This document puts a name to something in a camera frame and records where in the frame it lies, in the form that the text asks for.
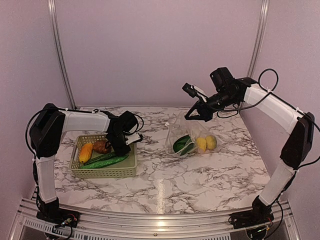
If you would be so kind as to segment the clear zip top bag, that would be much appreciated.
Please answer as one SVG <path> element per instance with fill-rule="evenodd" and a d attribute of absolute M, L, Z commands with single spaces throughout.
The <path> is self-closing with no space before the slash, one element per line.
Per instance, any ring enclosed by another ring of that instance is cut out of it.
<path fill-rule="evenodd" d="M 170 156 L 185 158 L 191 153 L 217 153 L 222 148 L 220 140 L 213 132 L 196 120 L 186 120 L 183 112 L 165 125 L 168 133 L 164 149 Z"/>

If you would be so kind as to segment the yellow lemon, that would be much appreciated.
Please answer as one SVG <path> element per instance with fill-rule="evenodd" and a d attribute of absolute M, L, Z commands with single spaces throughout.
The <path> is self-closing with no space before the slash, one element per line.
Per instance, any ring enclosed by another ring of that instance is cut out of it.
<path fill-rule="evenodd" d="M 207 150 L 207 141 L 203 137 L 198 137 L 196 139 L 197 151 L 199 154 L 204 154 Z"/>

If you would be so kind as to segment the green white bok choy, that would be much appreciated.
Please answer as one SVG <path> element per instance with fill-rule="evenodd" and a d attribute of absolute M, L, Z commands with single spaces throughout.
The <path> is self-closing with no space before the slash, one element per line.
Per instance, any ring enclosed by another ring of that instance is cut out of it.
<path fill-rule="evenodd" d="M 173 151 L 179 156 L 184 156 L 195 149 L 195 143 L 191 137 L 187 134 L 178 138 L 172 146 Z"/>

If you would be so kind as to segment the beige perforated plastic basket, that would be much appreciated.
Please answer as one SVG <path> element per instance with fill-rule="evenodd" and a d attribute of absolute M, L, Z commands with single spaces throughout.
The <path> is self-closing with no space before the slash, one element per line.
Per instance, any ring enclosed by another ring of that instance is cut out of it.
<path fill-rule="evenodd" d="M 103 140 L 104 134 L 80 135 L 76 138 L 69 169 L 80 179 L 105 179 L 105 178 L 133 178 L 136 176 L 138 165 L 137 144 L 130 144 L 131 151 L 128 157 L 116 164 L 95 169 L 82 169 L 83 163 L 79 162 L 79 155 L 83 145 Z"/>

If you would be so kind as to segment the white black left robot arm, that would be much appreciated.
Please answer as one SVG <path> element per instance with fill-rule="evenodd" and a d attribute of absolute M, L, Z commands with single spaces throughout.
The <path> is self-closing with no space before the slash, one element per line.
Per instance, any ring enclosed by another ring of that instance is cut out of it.
<path fill-rule="evenodd" d="M 120 116 L 108 111 L 68 110 L 52 103 L 35 113 L 25 130 L 25 142 L 33 155 L 33 179 L 36 183 L 37 218 L 54 224 L 75 227 L 79 212 L 60 208 L 56 194 L 54 161 L 65 133 L 96 131 L 106 134 L 109 145 L 118 156 L 130 152 L 130 144 L 143 136 L 134 126 L 137 116 L 126 111 Z"/>

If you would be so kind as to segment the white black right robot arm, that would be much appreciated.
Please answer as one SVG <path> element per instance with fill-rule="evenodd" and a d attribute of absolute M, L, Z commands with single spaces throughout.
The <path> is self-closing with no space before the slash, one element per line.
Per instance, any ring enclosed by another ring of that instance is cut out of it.
<path fill-rule="evenodd" d="M 315 117 L 310 112 L 302 112 L 276 94 L 273 89 L 264 88 L 259 80 L 250 77 L 234 78 L 227 67 L 220 67 L 210 74 L 217 93 L 206 96 L 195 85 L 185 83 L 182 87 L 190 97 L 197 97 L 197 102 L 185 115 L 186 120 L 208 122 L 217 112 L 229 112 L 233 104 L 245 103 L 244 111 L 258 108 L 289 135 L 280 153 L 280 162 L 270 181 L 253 203 L 252 209 L 232 213 L 229 217 L 234 229 L 248 228 L 274 220 L 272 205 L 278 203 L 293 182 L 298 170 L 313 144 L 314 129 L 318 127 Z"/>

